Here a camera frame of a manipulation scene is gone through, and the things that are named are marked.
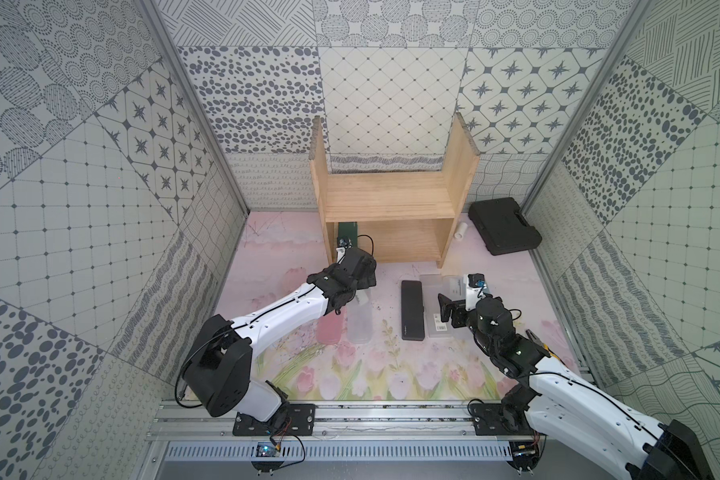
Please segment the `clear white pencil case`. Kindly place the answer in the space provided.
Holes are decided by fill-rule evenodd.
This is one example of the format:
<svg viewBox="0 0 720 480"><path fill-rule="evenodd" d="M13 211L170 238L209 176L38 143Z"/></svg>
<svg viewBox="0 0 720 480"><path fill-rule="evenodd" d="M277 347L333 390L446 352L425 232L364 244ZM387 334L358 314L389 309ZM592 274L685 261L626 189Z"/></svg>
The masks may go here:
<svg viewBox="0 0 720 480"><path fill-rule="evenodd" d="M370 294L360 290L346 307L347 338L355 345L368 343L373 334L373 305Z"/></svg>

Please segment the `dark green pencil case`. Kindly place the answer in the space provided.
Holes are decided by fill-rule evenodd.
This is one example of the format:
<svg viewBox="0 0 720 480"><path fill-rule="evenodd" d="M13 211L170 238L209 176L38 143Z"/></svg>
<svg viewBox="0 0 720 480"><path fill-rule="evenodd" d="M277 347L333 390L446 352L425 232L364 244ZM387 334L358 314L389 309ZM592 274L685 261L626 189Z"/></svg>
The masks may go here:
<svg viewBox="0 0 720 480"><path fill-rule="evenodd" d="M350 237L353 240L353 247L358 244L358 227L356 222L338 222L336 224L336 243L338 237Z"/></svg>

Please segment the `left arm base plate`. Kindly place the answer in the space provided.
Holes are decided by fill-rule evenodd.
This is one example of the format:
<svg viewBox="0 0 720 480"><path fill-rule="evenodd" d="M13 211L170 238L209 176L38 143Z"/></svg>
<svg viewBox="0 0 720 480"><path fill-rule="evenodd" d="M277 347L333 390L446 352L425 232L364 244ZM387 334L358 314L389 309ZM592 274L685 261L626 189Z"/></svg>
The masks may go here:
<svg viewBox="0 0 720 480"><path fill-rule="evenodd" d="M233 435L236 437L311 436L315 423L316 405L286 403L267 421L238 413Z"/></svg>

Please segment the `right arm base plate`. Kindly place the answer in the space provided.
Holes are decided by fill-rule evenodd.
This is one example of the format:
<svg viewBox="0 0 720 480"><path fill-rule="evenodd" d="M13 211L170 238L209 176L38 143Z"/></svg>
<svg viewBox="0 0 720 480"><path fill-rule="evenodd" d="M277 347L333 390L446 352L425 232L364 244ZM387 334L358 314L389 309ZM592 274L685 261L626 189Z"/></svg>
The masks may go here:
<svg viewBox="0 0 720 480"><path fill-rule="evenodd" d="M525 416L501 403L485 403L473 399L467 404L476 436L538 435Z"/></svg>

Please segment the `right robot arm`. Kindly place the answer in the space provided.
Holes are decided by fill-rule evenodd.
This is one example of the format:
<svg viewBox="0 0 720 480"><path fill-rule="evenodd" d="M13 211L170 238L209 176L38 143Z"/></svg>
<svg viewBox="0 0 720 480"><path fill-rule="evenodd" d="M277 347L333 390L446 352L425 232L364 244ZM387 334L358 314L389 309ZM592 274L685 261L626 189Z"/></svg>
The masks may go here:
<svg viewBox="0 0 720 480"><path fill-rule="evenodd" d="M439 295L440 316L468 329L491 363L514 381L501 402L505 427L528 426L558 440L616 479L710 479L696 434L678 420L662 423L584 380L537 336L519 333L501 298Z"/></svg>

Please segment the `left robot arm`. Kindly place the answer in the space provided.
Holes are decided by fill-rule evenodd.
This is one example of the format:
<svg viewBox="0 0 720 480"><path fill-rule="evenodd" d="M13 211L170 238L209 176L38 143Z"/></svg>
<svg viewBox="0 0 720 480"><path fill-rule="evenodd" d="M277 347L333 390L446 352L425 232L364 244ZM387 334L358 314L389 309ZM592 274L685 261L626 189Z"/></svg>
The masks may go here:
<svg viewBox="0 0 720 480"><path fill-rule="evenodd" d="M186 383L213 418L234 411L281 426L291 410L287 395L252 378L254 361L292 331L340 312L358 291L375 286L376 265L370 253L350 247L337 262L309 275L285 297L231 320L220 314L210 317L190 347L177 381Z"/></svg>

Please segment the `black pencil case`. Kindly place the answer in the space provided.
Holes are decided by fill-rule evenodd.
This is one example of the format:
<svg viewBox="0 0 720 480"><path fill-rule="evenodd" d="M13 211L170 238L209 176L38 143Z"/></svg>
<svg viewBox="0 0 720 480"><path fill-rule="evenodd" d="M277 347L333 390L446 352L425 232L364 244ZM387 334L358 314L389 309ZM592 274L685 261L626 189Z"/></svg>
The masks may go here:
<svg viewBox="0 0 720 480"><path fill-rule="evenodd" d="M401 282L401 338L405 341L425 339L423 289L420 281Z"/></svg>

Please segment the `pink pencil case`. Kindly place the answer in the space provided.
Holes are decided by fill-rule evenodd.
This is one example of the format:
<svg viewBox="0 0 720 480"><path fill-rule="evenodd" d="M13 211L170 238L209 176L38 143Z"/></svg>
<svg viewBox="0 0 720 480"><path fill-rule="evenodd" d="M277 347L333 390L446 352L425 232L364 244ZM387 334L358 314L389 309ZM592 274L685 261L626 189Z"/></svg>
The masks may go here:
<svg viewBox="0 0 720 480"><path fill-rule="evenodd" d="M322 345L336 345L341 341L344 330L344 313L331 312L317 321L316 340Z"/></svg>

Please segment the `clear pencil case with label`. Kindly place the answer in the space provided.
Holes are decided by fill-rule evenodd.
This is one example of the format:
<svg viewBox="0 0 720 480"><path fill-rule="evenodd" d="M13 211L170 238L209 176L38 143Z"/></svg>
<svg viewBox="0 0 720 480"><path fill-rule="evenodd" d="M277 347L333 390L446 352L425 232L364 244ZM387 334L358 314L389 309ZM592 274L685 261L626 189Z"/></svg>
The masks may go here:
<svg viewBox="0 0 720 480"><path fill-rule="evenodd" d="M419 281L423 289L424 324L426 336L429 338L446 338L453 336L449 323L441 321L438 295L441 293L443 276L439 274L422 275Z"/></svg>

